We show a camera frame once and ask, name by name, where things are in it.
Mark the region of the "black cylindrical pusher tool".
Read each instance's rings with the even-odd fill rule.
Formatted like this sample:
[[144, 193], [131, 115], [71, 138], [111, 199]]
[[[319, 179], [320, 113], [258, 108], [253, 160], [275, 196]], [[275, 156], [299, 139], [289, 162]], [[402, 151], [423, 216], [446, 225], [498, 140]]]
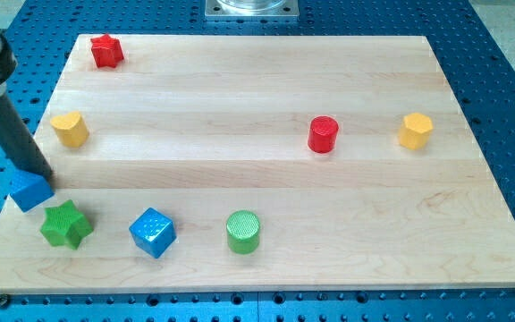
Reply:
[[51, 176], [50, 164], [5, 94], [0, 96], [0, 147], [17, 169], [46, 179]]

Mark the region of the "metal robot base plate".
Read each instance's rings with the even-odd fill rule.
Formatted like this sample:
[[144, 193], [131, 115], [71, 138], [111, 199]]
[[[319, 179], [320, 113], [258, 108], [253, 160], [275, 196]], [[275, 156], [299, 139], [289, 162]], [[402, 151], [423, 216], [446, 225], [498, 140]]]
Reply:
[[206, 0], [208, 18], [297, 17], [298, 0]]

